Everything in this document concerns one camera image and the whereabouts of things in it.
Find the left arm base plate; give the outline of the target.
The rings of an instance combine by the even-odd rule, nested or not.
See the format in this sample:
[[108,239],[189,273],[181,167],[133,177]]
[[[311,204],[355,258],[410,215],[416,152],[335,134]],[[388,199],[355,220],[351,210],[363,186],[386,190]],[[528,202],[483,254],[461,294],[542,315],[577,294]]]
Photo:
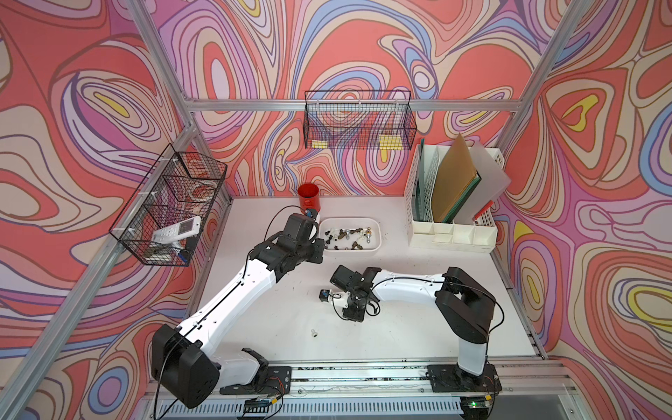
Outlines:
[[222,387],[219,393],[224,396],[282,394],[291,391],[292,367],[270,366],[261,369],[253,378],[252,382],[245,385],[231,385]]

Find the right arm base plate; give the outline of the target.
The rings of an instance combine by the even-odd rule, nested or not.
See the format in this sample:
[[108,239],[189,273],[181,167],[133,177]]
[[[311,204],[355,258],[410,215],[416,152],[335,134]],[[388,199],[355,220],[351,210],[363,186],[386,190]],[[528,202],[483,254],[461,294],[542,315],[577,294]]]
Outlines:
[[472,376],[457,364],[428,365],[425,377],[434,393],[488,393],[502,391],[498,373],[493,364],[486,362],[480,376]]

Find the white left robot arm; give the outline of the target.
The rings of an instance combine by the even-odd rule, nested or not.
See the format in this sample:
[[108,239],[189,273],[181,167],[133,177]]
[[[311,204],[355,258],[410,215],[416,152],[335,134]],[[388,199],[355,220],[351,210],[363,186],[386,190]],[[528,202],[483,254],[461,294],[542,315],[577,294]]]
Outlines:
[[252,385],[264,358],[243,349],[228,357],[215,351],[252,304],[299,264],[321,264],[325,248],[318,237],[314,209],[293,213],[283,230],[265,238],[247,255],[243,267],[222,290],[178,326],[162,325],[152,337],[150,373],[188,409],[228,386]]

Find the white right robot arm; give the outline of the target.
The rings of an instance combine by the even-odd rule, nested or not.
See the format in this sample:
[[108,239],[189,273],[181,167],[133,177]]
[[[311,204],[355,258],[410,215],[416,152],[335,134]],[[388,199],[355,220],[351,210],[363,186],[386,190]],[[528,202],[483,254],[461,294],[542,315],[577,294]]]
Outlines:
[[341,265],[330,284],[338,290],[329,297],[332,308],[346,321],[362,323],[367,316],[375,317],[387,301],[435,306],[458,337],[457,375],[470,380],[484,375],[498,302],[463,269],[420,276],[377,267],[359,273]]

